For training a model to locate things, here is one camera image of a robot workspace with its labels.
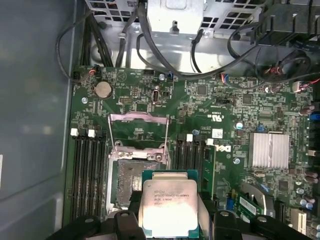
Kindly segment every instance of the ram slot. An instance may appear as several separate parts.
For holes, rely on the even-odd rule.
[[[71,220],[74,220],[77,218],[78,181],[79,181],[79,167],[80,167],[79,162],[80,162],[81,147],[82,147],[82,139],[79,137],[75,139],[75,148],[74,148],[72,200],[71,200],[71,216],[70,216]]]
[[[192,146],[190,142],[184,142],[183,143],[183,156],[181,158],[181,167],[179,167],[179,169],[182,170],[187,170],[188,169],[188,162],[189,162],[189,158],[192,158]]]
[[[89,165],[89,185],[88,185],[88,214],[94,214],[94,194],[95,194],[95,171],[96,171],[96,163],[97,163],[97,141],[92,141],[91,146],[91,162]]]
[[[179,169],[180,162],[182,161],[182,149],[183,142],[181,140],[177,140],[175,144],[175,159],[173,169]]]
[[[195,162],[195,169],[198,170],[198,185],[202,185],[202,178],[203,178],[203,171],[204,171],[204,161],[205,161],[205,148],[206,148],[206,143],[205,141],[200,141],[199,142],[199,154],[196,158]]]
[[[81,167],[81,184],[80,184],[80,201],[79,201],[79,215],[83,216],[86,214],[85,212],[85,202],[86,202],[86,183],[87,183],[87,169],[88,169],[88,155],[89,155],[89,139],[84,139],[85,142],[82,155],[81,155],[81,161],[82,161],[82,167]]]

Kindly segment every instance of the integrated circuit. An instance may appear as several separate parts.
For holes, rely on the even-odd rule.
[[[248,93],[247,94],[243,94],[242,103],[251,105],[252,104],[252,95],[248,94]]]
[[[207,95],[207,86],[205,85],[199,85],[196,89],[196,94],[200,96]]]

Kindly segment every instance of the black cable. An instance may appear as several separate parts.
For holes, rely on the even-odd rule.
[[[196,46],[197,44],[200,42],[201,38],[202,38],[202,35],[204,33],[204,30],[203,29],[200,29],[195,37],[194,40],[192,40],[191,44],[191,59],[192,59],[192,63],[194,65],[194,68],[195,70],[197,70],[198,73],[202,73],[198,64],[197,64],[197,61],[196,61],[196,57],[195,57],[195,54],[196,54]]]
[[[137,9],[135,9],[133,11],[131,17],[128,19],[128,21],[124,25],[124,28],[122,29],[121,33],[123,33],[125,35],[128,33],[129,27],[131,26],[131,24],[134,23],[134,21],[137,18],[137,15],[138,15]],[[124,54],[125,54],[125,47],[126,47],[126,39],[125,38],[121,38],[120,39],[120,45],[119,45],[119,53],[118,53],[118,56],[116,57],[116,61],[115,61],[115,67],[116,68],[121,67],[121,63],[122,63],[122,60],[123,60]]]
[[[103,64],[105,67],[114,67],[112,63],[112,59],[109,53],[109,49],[107,47],[107,44],[105,42],[104,37],[101,34],[101,31],[99,29],[99,25],[96,21],[96,18],[92,15],[88,18],[91,26],[91,31],[93,34],[93,37],[95,39],[96,45],[98,47],[100,56],[104,58],[105,63]]]
[[[237,59],[238,57],[240,57],[239,54],[236,53],[236,51],[233,49],[232,45],[231,45],[231,40],[233,39],[233,37],[238,34],[240,31],[245,30],[245,29],[252,29],[258,26],[258,23],[250,23],[247,25],[243,25],[241,27],[239,27],[237,30],[235,30],[229,37],[226,47],[228,49],[229,54],[231,55],[231,57],[233,57],[234,59]],[[243,59],[242,62],[248,64],[250,67],[252,67],[253,69],[255,68],[255,65],[247,60],[247,59]]]
[[[145,4],[144,3],[141,3],[140,6],[138,7],[138,17],[139,17],[140,26],[141,26],[141,29],[142,29],[142,32],[143,32],[143,36],[144,36],[147,44],[149,45],[152,53],[160,61],[160,63],[163,64],[163,66],[165,68],[167,68],[170,72],[172,72],[178,78],[182,78],[182,79],[185,79],[185,80],[198,80],[198,79],[202,79],[202,78],[206,78],[206,77],[209,77],[209,76],[212,76],[212,75],[216,75],[216,74],[222,73],[222,72],[226,71],[227,69],[230,69],[233,66],[235,66],[236,64],[238,64],[241,60],[243,60],[249,54],[251,54],[254,49],[257,48],[257,46],[254,46],[253,48],[251,48],[250,50],[246,51],[244,54],[242,54],[240,57],[238,57],[234,61],[232,61],[232,62],[230,62],[230,63],[226,64],[225,66],[222,66],[222,67],[220,67],[218,69],[215,69],[213,71],[209,71],[209,72],[202,73],[202,74],[197,74],[197,75],[182,75],[174,67],[172,67],[172,65],[164,58],[164,56],[161,54],[161,52],[156,47],[155,42],[153,41],[153,39],[151,37],[151,33],[150,33],[150,29],[149,29],[149,24],[148,24],[148,20],[147,20],[147,15],[146,15],[146,10],[145,10]]]
[[[69,32],[71,29],[75,28],[77,25],[79,25],[80,23],[82,23],[86,18],[88,18],[90,15],[92,15],[93,12],[92,11],[89,11],[87,12],[82,18],[80,18],[79,20],[77,20],[76,22],[74,22],[71,26],[67,27],[65,30],[63,30],[57,37],[56,39],[56,43],[55,43],[55,53],[56,53],[56,57],[57,57],[57,60],[58,60],[58,64],[59,64],[59,67],[61,69],[61,72],[63,73],[63,75],[68,78],[71,82],[73,83],[80,83],[82,79],[79,79],[79,80],[76,80],[76,79],[73,79],[71,76],[69,76],[69,74],[67,73],[67,71],[65,70],[64,68],[64,65],[62,63],[62,60],[61,60],[61,55],[60,55],[60,42],[61,42],[61,39],[63,38],[63,36]]]

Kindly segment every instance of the silver heatsink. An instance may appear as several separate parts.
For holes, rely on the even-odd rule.
[[[287,169],[289,135],[251,133],[249,140],[250,167]]]

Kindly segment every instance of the motherboard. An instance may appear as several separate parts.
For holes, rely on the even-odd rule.
[[[91,68],[79,66],[75,78]],[[277,91],[266,84],[247,90],[239,87],[256,85],[256,78],[228,81],[238,89],[220,76],[187,81],[153,70],[102,67],[75,84],[63,224],[83,214],[103,219],[111,209],[128,207],[148,169],[197,170],[198,190],[244,220],[260,210],[244,191],[255,186],[281,202],[283,222],[291,223],[291,209],[302,206],[316,179],[305,170],[309,117],[303,110],[312,88],[294,93],[289,84]],[[121,151],[110,160],[117,144],[164,149],[167,157],[126,157]]]

